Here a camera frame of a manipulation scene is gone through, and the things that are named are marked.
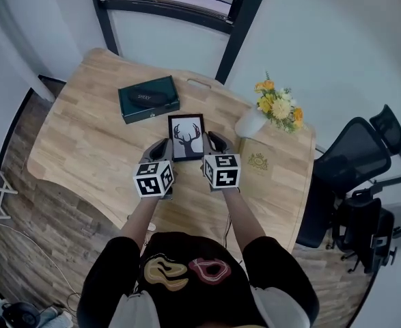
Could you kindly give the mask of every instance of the shirt sleeve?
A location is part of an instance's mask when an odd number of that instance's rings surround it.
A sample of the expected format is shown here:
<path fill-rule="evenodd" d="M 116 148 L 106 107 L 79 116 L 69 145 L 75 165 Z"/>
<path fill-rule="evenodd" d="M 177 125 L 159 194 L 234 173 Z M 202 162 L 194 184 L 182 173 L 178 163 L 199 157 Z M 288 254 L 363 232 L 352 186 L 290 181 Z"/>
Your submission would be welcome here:
<path fill-rule="evenodd" d="M 77 308 L 79 327 L 108 327 L 118 301 L 133 291 L 138 274 L 138 245 L 126 237 L 111 239 L 83 284 Z"/>
<path fill-rule="evenodd" d="M 263 236 L 250 242 L 243 259 L 253 287 L 286 292 L 314 323 L 320 308 L 317 295 L 298 262 L 274 238 Z"/>

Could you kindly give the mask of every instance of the wooden table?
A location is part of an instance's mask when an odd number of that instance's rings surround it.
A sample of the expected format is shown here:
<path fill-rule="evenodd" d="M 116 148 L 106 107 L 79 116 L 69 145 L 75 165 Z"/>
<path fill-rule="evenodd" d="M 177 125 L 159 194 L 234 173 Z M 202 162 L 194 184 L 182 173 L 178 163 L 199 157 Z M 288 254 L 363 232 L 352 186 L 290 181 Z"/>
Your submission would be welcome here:
<path fill-rule="evenodd" d="M 133 167 L 147 147 L 168 137 L 168 125 L 166 115 L 126 125 L 117 90 L 169 74 L 181 103 L 181 110 L 172 114 L 203 113 L 205 129 L 222 133 L 237 148 L 240 139 L 234 125 L 249 105 L 218 81 L 134 64 L 108 50 L 94 49 L 47 115 L 27 162 L 30 173 L 74 191 L 121 228 L 139 202 Z M 266 233 L 292 251 L 311 180 L 315 135 L 312 129 L 288 135 L 267 124 L 255 139 L 269 145 L 277 158 L 271 192 L 262 197 L 242 193 Z M 152 222 L 158 231 L 182 231 L 222 243 L 227 208 L 221 193 L 210 193 L 200 165 L 200 161 L 175 164 L 174 199 L 158 204 Z M 228 249 L 240 258 L 233 230 L 227 239 Z"/>

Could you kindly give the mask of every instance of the deer head silhouette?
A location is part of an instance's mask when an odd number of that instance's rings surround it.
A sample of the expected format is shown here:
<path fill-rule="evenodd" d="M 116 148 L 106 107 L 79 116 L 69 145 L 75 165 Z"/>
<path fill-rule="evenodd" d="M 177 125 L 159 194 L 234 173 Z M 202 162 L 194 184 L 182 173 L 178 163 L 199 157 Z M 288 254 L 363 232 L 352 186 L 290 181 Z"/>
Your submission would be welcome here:
<path fill-rule="evenodd" d="M 193 151 L 193 149 L 191 148 L 191 143 L 195 140 L 198 139 L 200 137 L 200 129 L 196 124 L 193 124 L 194 126 L 194 131 L 195 131 L 195 137 L 191 137 L 191 134 L 189 135 L 189 140 L 187 141 L 184 136 L 182 136 L 182 138 L 179 137 L 180 131 L 179 131 L 179 125 L 176 125 L 173 129 L 173 137 L 175 139 L 179 140 L 179 143 L 184 146 L 185 149 L 185 156 L 193 156 L 195 154 L 195 152 Z"/>

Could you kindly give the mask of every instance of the white cube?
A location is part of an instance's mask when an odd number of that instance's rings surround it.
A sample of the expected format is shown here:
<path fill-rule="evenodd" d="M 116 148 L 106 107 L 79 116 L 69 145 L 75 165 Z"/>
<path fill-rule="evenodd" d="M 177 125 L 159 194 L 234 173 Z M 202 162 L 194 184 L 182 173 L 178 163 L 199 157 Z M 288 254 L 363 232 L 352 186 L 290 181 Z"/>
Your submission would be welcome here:
<path fill-rule="evenodd" d="M 165 195 L 174 182 L 169 161 L 137 164 L 133 170 L 133 180 L 141 197 Z"/>
<path fill-rule="evenodd" d="M 241 174 L 239 154 L 204 156 L 204 174 L 214 189 L 238 187 Z"/>

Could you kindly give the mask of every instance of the forearm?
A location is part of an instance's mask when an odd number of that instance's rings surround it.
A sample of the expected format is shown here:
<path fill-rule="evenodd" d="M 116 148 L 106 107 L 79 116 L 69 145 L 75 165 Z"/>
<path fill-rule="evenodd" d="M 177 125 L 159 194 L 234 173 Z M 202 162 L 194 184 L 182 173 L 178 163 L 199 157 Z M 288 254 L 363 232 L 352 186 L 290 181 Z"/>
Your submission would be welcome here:
<path fill-rule="evenodd" d="M 158 202 L 159 197 L 143 198 L 124 224 L 120 236 L 133 239 L 136 244 L 138 244 L 138 248 L 141 249 L 144 244 L 144 239 L 146 239 L 148 225 Z"/>
<path fill-rule="evenodd" d="M 223 195 L 232 218 L 236 241 L 243 252 L 251 241 L 266 234 L 238 189 L 223 189 Z"/>

